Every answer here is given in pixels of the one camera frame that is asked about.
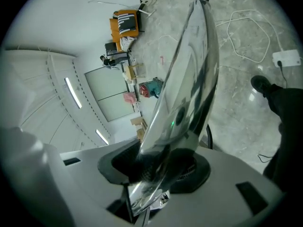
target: black foot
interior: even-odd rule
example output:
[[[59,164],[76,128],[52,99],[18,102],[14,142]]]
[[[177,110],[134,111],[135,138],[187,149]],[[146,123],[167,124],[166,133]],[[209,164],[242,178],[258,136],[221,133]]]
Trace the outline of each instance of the black foot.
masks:
[[[257,92],[262,93],[264,97],[265,97],[264,92],[266,91],[266,89],[268,89],[271,86],[269,80],[266,77],[263,77],[263,76],[254,76],[250,80],[250,82],[251,82],[252,87]]]

